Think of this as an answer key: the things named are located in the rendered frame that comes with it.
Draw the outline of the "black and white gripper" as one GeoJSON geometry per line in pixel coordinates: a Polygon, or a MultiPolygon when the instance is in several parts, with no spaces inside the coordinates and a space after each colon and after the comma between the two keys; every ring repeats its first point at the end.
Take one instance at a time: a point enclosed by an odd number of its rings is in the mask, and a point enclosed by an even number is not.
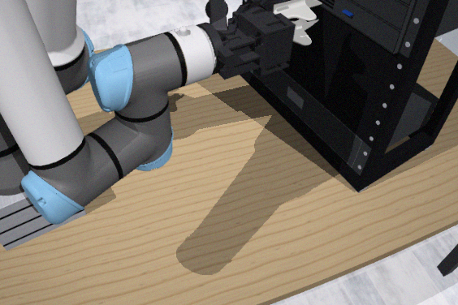
{"type": "Polygon", "coordinates": [[[229,79],[254,70],[261,77],[289,67],[292,43],[312,43],[305,30],[319,21],[310,8],[320,5],[318,0],[250,0],[232,12],[228,31],[217,31],[210,23],[197,24],[209,36],[217,56],[212,75],[229,79]]]}

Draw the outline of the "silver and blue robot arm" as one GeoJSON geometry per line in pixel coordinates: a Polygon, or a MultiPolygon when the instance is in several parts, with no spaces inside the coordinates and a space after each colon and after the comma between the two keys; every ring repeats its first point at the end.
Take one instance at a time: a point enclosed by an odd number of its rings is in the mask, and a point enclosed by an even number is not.
{"type": "Polygon", "coordinates": [[[208,79],[217,63],[194,24],[95,54],[76,3],[0,0],[0,195],[25,192],[55,225],[134,169],[164,166],[168,92],[208,79]],[[89,81],[115,117],[85,139],[67,94],[89,81]]]}

